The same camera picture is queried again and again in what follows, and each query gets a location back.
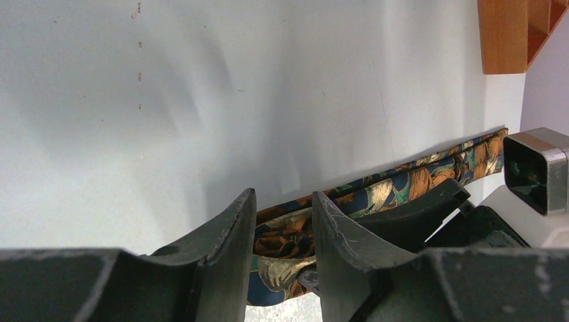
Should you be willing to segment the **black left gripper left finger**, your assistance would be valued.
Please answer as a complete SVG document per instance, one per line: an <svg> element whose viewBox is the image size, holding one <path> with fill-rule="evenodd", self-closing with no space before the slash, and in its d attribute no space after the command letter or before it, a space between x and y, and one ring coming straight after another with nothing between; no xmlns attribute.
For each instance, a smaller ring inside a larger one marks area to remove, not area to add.
<svg viewBox="0 0 569 322"><path fill-rule="evenodd" d="M256 193L150 255L1 250L2 321L243 321Z"/></svg>

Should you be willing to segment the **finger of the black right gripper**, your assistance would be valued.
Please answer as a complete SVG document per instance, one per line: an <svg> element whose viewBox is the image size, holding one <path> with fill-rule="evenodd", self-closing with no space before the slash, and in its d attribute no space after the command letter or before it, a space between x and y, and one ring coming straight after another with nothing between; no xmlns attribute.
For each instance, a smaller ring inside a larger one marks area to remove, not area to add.
<svg viewBox="0 0 569 322"><path fill-rule="evenodd" d="M361 286L387 294L393 270L425 249L426 239L470 193L450 178L404 205L358 218L346 215L323 192L313 197L317 262L301 270L301 285L315 293Z"/></svg>

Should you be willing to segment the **dark floral patterned tie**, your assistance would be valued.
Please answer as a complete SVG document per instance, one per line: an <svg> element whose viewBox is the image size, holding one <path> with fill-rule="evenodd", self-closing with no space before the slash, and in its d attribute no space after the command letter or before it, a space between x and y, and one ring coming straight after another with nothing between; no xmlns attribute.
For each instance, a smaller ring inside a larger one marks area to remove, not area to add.
<svg viewBox="0 0 569 322"><path fill-rule="evenodd" d="M407 204L447 179L467 185L503 169L503 128L461 144L326 190L351 218ZM316 263L310 195L261 210L256 229L247 304L268 307L309 293L297 280Z"/></svg>

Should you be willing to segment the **orange compartment tray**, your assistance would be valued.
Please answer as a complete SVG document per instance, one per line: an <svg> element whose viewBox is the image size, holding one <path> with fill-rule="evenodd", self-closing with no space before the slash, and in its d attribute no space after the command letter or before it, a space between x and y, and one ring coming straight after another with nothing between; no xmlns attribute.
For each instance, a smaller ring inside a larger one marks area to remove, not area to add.
<svg viewBox="0 0 569 322"><path fill-rule="evenodd" d="M522 74L529 70L568 11L568 1L478 0L484 74Z"/></svg>

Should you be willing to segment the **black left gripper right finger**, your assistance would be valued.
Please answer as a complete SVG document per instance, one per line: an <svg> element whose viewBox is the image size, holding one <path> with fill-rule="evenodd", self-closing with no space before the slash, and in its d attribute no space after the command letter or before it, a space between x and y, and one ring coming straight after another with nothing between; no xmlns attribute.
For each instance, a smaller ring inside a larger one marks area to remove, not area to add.
<svg viewBox="0 0 569 322"><path fill-rule="evenodd" d="M324 321L567 321L568 250L428 248L417 254L313 195Z"/></svg>

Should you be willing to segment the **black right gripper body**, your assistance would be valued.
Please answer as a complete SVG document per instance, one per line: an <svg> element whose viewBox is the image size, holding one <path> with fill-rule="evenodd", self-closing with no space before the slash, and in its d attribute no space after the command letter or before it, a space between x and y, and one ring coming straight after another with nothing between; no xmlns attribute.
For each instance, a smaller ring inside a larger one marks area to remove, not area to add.
<svg viewBox="0 0 569 322"><path fill-rule="evenodd" d="M487 206L460 208L425 245L429 248L528 248L530 245Z"/></svg>

